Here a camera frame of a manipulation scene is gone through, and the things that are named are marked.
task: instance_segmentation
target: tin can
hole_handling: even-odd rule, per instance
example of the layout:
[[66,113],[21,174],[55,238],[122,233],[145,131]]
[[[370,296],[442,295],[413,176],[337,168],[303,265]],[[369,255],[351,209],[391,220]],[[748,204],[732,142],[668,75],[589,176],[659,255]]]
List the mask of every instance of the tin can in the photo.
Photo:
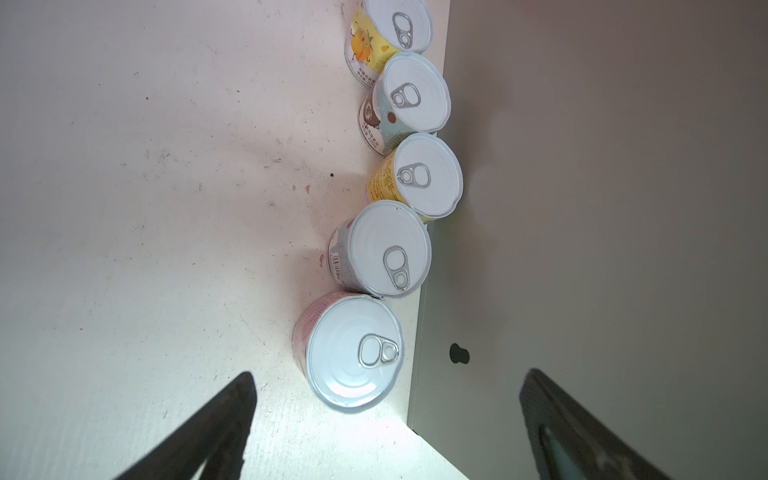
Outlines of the tin can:
[[410,134],[433,132],[451,115],[451,96],[434,65],[414,53],[389,59],[357,115],[360,133],[376,153],[387,156]]
[[381,300],[330,293],[293,328],[293,356],[312,390],[332,409],[357,413],[392,390],[405,358],[397,315]]
[[431,134],[407,137],[373,172],[368,201],[394,200],[424,222],[447,217],[464,192],[462,168],[451,148]]
[[423,52],[432,34],[424,0],[364,0],[345,40],[346,63],[358,80],[372,87],[395,53]]
[[429,234],[410,207],[381,200],[333,232],[328,267],[345,290],[399,298],[419,288],[432,262]]

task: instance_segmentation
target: metal pull ring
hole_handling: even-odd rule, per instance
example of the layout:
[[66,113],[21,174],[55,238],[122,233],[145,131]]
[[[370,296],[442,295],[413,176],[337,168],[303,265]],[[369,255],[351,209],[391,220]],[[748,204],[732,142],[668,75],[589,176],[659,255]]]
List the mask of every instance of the metal pull ring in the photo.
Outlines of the metal pull ring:
[[[411,98],[414,96],[416,97],[415,102],[408,99],[409,94]],[[392,99],[392,104],[397,108],[411,108],[422,103],[422,96],[419,93],[419,89],[411,82],[406,82],[397,87],[391,94],[389,94],[389,97]]]
[[[398,17],[404,18],[408,22],[407,30],[397,25]],[[395,12],[392,14],[392,24],[395,26],[395,33],[397,34],[397,41],[400,42],[400,46],[405,50],[411,48],[413,46],[413,22],[411,22],[411,18],[402,12]]]
[[[427,181],[424,184],[420,184],[419,181],[416,180],[417,168],[419,170],[423,169],[427,173]],[[406,165],[398,170],[397,179],[400,180],[401,184],[408,185],[409,187],[427,188],[432,182],[432,175],[429,174],[429,168],[427,168],[426,165],[418,163]]]
[[397,290],[405,292],[411,283],[408,275],[408,255],[400,245],[392,245],[384,252],[384,268]]
[[[372,345],[378,349],[375,354],[376,360],[373,362],[366,362],[363,356],[363,350],[365,345]],[[392,365],[397,357],[400,355],[400,349],[397,343],[394,343],[390,339],[386,339],[383,336],[378,336],[375,333],[369,333],[360,340],[360,346],[357,349],[357,359],[360,361],[360,365],[367,369],[375,369],[377,366]]]

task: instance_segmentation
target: orange fruit illustration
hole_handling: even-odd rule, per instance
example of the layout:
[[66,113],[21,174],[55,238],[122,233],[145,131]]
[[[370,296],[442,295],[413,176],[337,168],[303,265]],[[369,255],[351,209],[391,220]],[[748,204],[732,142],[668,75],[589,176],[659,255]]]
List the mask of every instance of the orange fruit illustration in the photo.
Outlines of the orange fruit illustration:
[[368,61],[371,58],[371,41],[362,28],[358,28],[352,36],[352,51],[358,61]]

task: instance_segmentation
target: white can lid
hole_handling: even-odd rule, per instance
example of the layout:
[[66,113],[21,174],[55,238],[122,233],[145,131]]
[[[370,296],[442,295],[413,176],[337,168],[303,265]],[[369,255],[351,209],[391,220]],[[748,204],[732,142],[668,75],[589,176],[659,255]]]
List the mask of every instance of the white can lid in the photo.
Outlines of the white can lid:
[[359,412],[383,399],[405,358],[395,313],[371,296],[334,303],[315,325],[307,350],[307,379],[330,407]]
[[408,205],[429,218],[442,218],[464,192],[462,168],[451,148],[431,134],[413,134],[397,147],[397,190]]
[[424,0],[365,0],[373,26],[402,50],[422,52],[432,42],[432,16]]
[[396,53],[386,62],[383,80],[392,111],[415,131],[435,131],[451,116],[451,95],[440,72],[415,53]]
[[357,277],[376,296],[408,295],[424,283],[432,262],[419,215],[392,200],[362,209],[349,234],[349,250]]

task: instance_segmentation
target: gray panel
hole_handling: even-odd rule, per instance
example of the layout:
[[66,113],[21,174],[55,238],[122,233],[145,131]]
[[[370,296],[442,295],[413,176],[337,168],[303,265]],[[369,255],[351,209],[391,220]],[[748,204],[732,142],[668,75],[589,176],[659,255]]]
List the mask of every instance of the gray panel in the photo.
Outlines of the gray panel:
[[409,424],[468,477],[536,477],[533,366],[674,478],[764,476],[766,18],[452,0],[465,197],[432,228]]

